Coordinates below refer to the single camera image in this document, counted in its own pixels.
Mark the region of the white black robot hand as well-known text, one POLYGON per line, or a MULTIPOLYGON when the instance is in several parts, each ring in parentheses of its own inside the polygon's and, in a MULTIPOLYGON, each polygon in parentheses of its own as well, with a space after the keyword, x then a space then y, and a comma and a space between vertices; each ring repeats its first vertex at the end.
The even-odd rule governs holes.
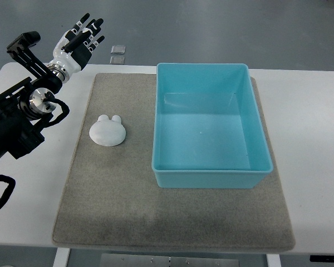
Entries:
POLYGON ((53 50, 53 60, 48 68, 63 75, 64 81, 85 68, 93 51, 105 39, 99 36, 104 20, 99 18, 89 21, 89 18, 90 14, 85 14, 63 34, 53 50))

